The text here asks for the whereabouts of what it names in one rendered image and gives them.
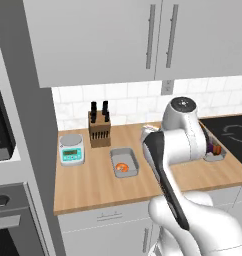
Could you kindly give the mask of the black hob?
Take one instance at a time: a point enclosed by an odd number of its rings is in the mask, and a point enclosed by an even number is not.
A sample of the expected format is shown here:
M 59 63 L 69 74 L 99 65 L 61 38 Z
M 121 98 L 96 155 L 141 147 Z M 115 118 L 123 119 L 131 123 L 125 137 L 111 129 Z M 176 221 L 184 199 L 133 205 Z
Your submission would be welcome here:
M 242 115 L 205 118 L 201 122 L 242 164 Z

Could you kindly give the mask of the wide grey wall cupboard door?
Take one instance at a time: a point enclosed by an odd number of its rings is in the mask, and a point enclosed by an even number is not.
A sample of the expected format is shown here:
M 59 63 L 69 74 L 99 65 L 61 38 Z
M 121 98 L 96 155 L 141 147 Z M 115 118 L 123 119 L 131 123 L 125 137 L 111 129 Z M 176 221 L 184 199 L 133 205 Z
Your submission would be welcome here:
M 23 0 L 42 88 L 152 81 L 162 0 Z M 155 4 L 151 68 L 148 19 Z

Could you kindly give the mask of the wooden knife block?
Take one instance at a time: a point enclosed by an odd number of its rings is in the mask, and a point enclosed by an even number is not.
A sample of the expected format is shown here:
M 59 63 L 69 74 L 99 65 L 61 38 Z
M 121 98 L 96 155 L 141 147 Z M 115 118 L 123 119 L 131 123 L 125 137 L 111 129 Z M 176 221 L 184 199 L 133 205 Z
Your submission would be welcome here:
M 96 122 L 91 123 L 91 112 L 88 112 L 89 139 L 92 148 L 109 147 L 111 145 L 111 122 L 105 122 L 101 111 L 96 112 Z

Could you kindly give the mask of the white base cupboard door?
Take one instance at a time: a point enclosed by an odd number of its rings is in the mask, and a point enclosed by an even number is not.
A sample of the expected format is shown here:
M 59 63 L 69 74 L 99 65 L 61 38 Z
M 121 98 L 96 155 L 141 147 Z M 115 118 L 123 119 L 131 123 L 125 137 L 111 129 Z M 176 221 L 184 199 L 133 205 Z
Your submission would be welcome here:
M 149 228 L 146 252 L 144 229 Z M 147 256 L 152 221 L 149 218 L 69 231 L 63 234 L 66 256 Z

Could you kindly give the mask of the orange shrimp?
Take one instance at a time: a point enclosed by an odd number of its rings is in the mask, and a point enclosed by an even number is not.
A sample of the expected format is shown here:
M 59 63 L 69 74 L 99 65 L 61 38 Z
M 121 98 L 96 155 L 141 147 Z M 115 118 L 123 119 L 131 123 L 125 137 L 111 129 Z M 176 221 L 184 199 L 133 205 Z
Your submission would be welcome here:
M 129 166 L 125 163 L 117 163 L 115 169 L 120 172 L 127 172 L 129 170 Z

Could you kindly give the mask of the white drawer front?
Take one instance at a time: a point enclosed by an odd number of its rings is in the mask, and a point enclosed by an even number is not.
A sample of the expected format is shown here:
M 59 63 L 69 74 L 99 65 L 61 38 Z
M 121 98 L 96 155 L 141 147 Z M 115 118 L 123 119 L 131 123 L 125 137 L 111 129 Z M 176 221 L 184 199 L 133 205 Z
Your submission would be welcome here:
M 100 227 L 108 224 L 122 223 L 132 220 L 141 220 L 149 217 L 148 201 L 99 208 L 89 211 L 63 214 L 58 216 L 59 225 L 62 233 L 75 230 L 84 230 L 87 228 Z M 123 217 L 108 221 L 97 222 L 96 218 L 102 213 L 104 215 L 122 213 Z

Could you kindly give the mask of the grey container with vegetables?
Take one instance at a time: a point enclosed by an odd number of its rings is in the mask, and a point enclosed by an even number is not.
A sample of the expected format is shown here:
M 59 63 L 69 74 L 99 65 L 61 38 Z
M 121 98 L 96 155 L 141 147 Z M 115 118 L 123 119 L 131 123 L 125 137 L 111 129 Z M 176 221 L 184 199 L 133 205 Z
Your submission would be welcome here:
M 204 160 L 207 162 L 215 162 L 215 161 L 221 161 L 226 156 L 226 151 L 222 148 L 222 146 L 217 142 L 217 140 L 206 130 L 206 128 L 201 125 L 201 128 L 203 130 L 203 133 L 206 138 L 206 154 L 204 156 Z M 207 146 L 209 141 L 213 142 L 214 145 L 220 145 L 221 146 L 221 153 L 219 155 L 214 155 L 212 152 L 207 153 Z

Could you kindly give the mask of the grey container with shrimp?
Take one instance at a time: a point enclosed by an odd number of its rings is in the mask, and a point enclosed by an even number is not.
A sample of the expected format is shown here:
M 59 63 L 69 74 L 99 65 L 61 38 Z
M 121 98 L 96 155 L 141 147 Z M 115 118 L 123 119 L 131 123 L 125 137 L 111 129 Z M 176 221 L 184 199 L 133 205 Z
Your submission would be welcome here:
M 114 174 L 117 178 L 127 178 L 137 176 L 139 172 L 139 164 L 133 150 L 126 148 L 113 148 L 110 150 L 110 159 Z M 129 166 L 127 172 L 120 172 L 115 169 L 117 163 L 125 163 Z

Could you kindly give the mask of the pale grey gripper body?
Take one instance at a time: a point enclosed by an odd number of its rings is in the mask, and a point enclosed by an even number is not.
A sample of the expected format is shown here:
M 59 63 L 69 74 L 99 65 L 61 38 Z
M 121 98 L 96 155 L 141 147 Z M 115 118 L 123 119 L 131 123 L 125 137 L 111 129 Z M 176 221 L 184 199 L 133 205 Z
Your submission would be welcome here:
M 141 128 L 141 139 L 144 140 L 150 133 L 159 131 L 160 128 L 146 124 Z

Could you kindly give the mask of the teal and white kitchen scale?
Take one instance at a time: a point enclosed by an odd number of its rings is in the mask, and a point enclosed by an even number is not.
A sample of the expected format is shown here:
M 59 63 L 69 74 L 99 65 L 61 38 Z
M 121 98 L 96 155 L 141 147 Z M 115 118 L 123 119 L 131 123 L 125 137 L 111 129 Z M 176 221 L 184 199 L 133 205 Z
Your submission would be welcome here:
M 81 134 L 59 137 L 59 155 L 62 166 L 79 166 L 85 161 L 85 149 Z

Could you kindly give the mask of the grey wall socket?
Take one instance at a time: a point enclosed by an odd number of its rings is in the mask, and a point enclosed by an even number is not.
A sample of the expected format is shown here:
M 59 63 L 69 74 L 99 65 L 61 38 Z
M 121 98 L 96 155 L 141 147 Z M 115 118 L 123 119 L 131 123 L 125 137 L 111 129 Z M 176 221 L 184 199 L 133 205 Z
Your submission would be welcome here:
M 161 87 L 161 94 L 162 95 L 172 95 L 174 88 L 174 81 L 173 80 L 163 80 L 162 87 Z

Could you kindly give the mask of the grey oven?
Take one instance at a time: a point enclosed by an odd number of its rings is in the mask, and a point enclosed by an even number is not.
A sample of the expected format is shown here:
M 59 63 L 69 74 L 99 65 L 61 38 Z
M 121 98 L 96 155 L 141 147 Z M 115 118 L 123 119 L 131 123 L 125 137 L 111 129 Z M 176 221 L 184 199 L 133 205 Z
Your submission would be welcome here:
M 0 185 L 10 201 L 0 207 L 0 256 L 48 256 L 24 183 Z

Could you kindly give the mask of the tall grey appliance cabinet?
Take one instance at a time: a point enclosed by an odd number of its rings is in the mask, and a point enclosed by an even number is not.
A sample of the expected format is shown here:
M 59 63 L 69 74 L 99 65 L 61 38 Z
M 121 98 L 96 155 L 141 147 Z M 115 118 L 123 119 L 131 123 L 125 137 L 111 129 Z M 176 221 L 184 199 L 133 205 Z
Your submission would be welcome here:
M 0 0 L 0 47 L 42 205 L 37 208 L 49 254 L 66 256 L 53 213 L 57 124 L 50 89 L 42 89 L 30 42 L 23 0 Z

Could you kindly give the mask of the black microwave oven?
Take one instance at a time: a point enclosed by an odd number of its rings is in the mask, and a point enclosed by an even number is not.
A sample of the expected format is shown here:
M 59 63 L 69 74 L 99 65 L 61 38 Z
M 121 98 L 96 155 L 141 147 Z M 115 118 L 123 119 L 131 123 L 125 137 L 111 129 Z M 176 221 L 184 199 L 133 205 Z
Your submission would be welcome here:
M 9 160 L 15 146 L 16 141 L 0 91 L 0 161 Z

